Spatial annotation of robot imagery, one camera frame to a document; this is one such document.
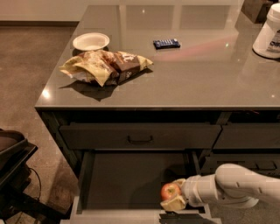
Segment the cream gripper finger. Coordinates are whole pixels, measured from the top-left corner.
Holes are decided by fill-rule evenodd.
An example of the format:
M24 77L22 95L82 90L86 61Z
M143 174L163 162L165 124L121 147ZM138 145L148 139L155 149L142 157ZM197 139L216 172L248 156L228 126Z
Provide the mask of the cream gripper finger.
M173 183L178 185L179 187L182 187L185 182L186 182L185 178L179 178L173 181Z
M167 212L184 210L186 208L186 204L186 199L182 195L178 194L160 203L161 207Z

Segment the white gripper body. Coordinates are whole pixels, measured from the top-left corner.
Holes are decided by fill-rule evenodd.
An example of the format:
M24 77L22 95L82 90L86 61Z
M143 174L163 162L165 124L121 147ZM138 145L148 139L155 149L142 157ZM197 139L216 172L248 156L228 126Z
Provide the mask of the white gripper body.
M216 185L213 174L187 178L181 186L181 192L192 207L203 207L222 200L222 190Z

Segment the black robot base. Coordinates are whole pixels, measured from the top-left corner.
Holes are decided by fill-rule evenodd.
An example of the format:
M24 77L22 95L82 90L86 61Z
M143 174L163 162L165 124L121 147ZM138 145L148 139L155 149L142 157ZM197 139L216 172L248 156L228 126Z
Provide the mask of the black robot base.
M59 224L69 217L24 193L31 183L31 168L27 160L38 147L15 130L0 129L0 219L4 223L13 215L23 212L33 218L47 219Z

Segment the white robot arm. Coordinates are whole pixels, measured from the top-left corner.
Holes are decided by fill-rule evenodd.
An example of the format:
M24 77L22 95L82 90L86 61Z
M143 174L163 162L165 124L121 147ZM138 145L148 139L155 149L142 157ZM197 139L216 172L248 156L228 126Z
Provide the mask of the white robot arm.
M214 174L180 178L164 184L161 207L177 212L206 204L251 208L258 201L280 206L280 179L264 176L238 164L222 164Z

